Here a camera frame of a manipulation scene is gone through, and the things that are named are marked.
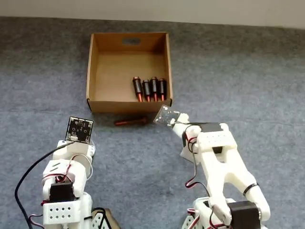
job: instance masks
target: cardboard box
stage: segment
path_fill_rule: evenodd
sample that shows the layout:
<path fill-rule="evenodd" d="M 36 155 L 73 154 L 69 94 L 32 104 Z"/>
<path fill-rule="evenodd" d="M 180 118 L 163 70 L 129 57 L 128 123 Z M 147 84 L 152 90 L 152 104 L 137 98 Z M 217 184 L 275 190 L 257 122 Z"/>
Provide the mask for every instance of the cardboard box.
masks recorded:
<path fill-rule="evenodd" d="M 167 99 L 138 102 L 132 79 L 167 81 Z M 87 101 L 92 112 L 157 112 L 173 99 L 169 36 L 166 32 L 94 33 L 91 35 Z"/>

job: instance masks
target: black rubber band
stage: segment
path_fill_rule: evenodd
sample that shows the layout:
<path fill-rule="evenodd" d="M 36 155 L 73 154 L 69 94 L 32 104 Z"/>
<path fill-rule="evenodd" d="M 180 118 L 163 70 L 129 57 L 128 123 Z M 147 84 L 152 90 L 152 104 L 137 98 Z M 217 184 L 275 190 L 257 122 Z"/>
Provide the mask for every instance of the black rubber band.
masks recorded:
<path fill-rule="evenodd" d="M 84 220 L 87 220 L 87 219 L 92 219 L 92 216 L 87 216 L 84 218 Z"/>
<path fill-rule="evenodd" d="M 259 186 L 259 185 L 257 183 L 253 183 L 253 184 L 249 185 L 248 187 L 246 187 L 246 189 L 243 192 L 243 195 L 246 196 L 247 192 L 255 186 Z"/>

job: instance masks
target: box handle hole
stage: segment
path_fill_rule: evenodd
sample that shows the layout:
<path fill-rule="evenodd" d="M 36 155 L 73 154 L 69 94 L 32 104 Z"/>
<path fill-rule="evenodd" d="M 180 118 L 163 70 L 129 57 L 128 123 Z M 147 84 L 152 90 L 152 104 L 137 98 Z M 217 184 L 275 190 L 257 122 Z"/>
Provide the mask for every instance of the box handle hole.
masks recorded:
<path fill-rule="evenodd" d="M 141 39 L 137 37 L 126 37 L 123 38 L 123 45 L 139 45 L 141 43 Z"/>

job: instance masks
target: white wire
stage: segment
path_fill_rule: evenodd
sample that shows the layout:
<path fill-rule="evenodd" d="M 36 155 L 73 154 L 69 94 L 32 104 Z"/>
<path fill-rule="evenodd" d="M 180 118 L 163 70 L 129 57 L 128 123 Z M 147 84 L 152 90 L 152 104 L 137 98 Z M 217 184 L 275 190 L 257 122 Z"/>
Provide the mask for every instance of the white wire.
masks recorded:
<path fill-rule="evenodd" d="M 89 164 L 90 164 L 90 174 L 89 174 L 89 176 L 87 177 L 87 180 L 89 180 L 89 179 L 92 177 L 92 175 L 93 175 L 93 166 L 92 166 L 92 163 L 91 163 L 90 159 L 89 159 L 85 154 L 75 154 L 75 155 L 73 155 L 73 156 L 71 157 L 71 159 L 70 159 L 69 164 L 71 163 L 72 159 L 75 158 L 75 157 L 77 157 L 77 156 L 83 156 L 83 157 L 86 158 L 87 161 L 89 162 Z"/>
<path fill-rule="evenodd" d="M 41 215 L 31 214 L 29 216 L 29 220 L 30 220 L 31 224 L 44 229 L 44 226 L 42 224 L 36 223 L 35 221 L 32 220 L 32 217 L 41 217 L 41 216 L 42 216 L 42 214 Z"/>
<path fill-rule="evenodd" d="M 93 146 L 95 147 L 95 143 L 94 143 L 94 141 L 93 141 L 92 139 L 91 139 L 90 141 L 92 142 Z"/>

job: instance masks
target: cylindrical part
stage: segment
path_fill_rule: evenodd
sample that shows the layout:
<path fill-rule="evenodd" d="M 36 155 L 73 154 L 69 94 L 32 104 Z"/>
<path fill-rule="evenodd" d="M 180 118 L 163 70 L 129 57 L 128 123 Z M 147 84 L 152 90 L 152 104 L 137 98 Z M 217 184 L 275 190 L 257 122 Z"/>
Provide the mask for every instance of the cylindrical part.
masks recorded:
<path fill-rule="evenodd" d="M 146 98 L 146 100 L 148 102 L 150 102 L 151 100 L 151 89 L 150 89 L 150 86 L 149 86 L 149 81 L 148 80 L 143 80 L 143 91 L 144 91 L 144 96 Z"/>
<path fill-rule="evenodd" d="M 157 77 L 153 77 L 150 81 L 151 93 L 153 94 L 153 100 L 158 101 L 158 79 Z"/>
<path fill-rule="evenodd" d="M 134 77 L 132 82 L 133 82 L 135 95 L 137 96 L 139 102 L 142 102 L 143 91 L 141 86 L 141 79 L 139 77 Z"/>
<path fill-rule="evenodd" d="M 165 79 L 159 80 L 159 95 L 161 97 L 161 100 L 166 100 L 166 91 L 167 91 L 167 83 Z"/>
<path fill-rule="evenodd" d="M 136 94 L 142 93 L 141 79 L 139 77 L 134 77 L 133 80 L 134 92 Z"/>
<path fill-rule="evenodd" d="M 142 117 L 142 118 L 137 118 L 137 119 L 128 119 L 128 120 L 119 120 L 115 121 L 114 124 L 116 126 L 120 125 L 134 125 L 134 124 L 146 124 L 148 123 L 148 118 L 147 117 Z"/>

